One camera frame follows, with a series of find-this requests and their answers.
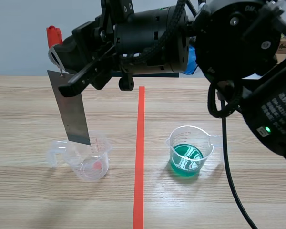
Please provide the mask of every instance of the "measuring cup with green liquid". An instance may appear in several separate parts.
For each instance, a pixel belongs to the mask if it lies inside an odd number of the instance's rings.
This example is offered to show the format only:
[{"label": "measuring cup with green liquid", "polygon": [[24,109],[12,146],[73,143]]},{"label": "measuring cup with green liquid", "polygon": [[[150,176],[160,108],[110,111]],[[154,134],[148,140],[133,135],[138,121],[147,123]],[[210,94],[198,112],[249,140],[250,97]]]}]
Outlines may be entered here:
[{"label": "measuring cup with green liquid", "polygon": [[170,164],[182,176],[199,173],[216,147],[222,147],[220,136],[210,136],[196,126],[181,126],[173,130],[166,140],[170,148]]}]

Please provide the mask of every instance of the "metal plate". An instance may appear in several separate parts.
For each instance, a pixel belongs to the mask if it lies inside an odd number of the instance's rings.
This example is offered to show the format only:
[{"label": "metal plate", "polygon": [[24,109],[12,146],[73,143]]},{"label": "metal plate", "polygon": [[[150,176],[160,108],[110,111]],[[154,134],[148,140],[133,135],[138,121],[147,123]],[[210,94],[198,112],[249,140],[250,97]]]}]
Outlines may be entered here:
[{"label": "metal plate", "polygon": [[58,90],[59,85],[67,84],[68,80],[74,75],[49,70],[48,75],[68,140],[90,145],[85,110],[82,103],[82,95],[79,94],[77,96],[67,98],[63,97]]}]

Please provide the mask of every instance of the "wooden table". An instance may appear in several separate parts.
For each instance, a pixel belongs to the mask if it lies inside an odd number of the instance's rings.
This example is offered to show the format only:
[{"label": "wooden table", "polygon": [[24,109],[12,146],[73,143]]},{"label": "wooden table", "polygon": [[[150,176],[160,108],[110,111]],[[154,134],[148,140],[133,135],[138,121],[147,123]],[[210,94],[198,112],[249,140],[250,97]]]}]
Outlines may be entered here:
[{"label": "wooden table", "polygon": [[[113,144],[98,183],[81,182],[67,165],[50,169],[45,153],[66,139],[48,77],[0,76],[0,229],[131,229],[138,86],[145,86],[144,228],[247,229],[215,152],[198,177],[181,179],[168,166],[165,139],[178,126],[221,134],[207,110],[206,79],[118,79],[83,92],[89,129]],[[286,229],[286,161],[267,150],[241,115],[228,118],[230,165],[238,194],[260,229]]]}]

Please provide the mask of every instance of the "green liquid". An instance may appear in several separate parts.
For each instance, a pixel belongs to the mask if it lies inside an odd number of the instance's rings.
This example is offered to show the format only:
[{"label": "green liquid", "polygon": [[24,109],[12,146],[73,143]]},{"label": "green liquid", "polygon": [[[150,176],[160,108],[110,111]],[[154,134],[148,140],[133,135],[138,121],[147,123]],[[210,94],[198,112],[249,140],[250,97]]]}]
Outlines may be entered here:
[{"label": "green liquid", "polygon": [[[174,150],[188,159],[202,159],[204,156],[195,146],[189,144],[180,144],[174,147]],[[196,175],[203,165],[203,161],[188,161],[176,154],[170,160],[173,170],[182,176]]]}]

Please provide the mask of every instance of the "plastic measuring cup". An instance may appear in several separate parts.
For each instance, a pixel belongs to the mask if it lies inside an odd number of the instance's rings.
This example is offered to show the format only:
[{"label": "plastic measuring cup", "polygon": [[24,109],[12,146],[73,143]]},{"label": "plastic measuring cup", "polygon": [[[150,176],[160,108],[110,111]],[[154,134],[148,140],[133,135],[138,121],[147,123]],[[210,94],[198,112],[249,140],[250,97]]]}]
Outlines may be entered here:
[{"label": "plastic measuring cup", "polygon": [[166,144],[170,148],[173,170],[183,176],[192,176],[199,173],[214,149],[222,146],[222,138],[210,136],[199,127],[186,125],[173,130]]},{"label": "plastic measuring cup", "polygon": [[91,145],[71,141],[53,141],[47,152],[51,167],[57,167],[56,154],[61,153],[63,160],[72,168],[76,175],[84,181],[96,181],[108,171],[108,153],[111,144],[105,135],[98,131],[89,131]]}]

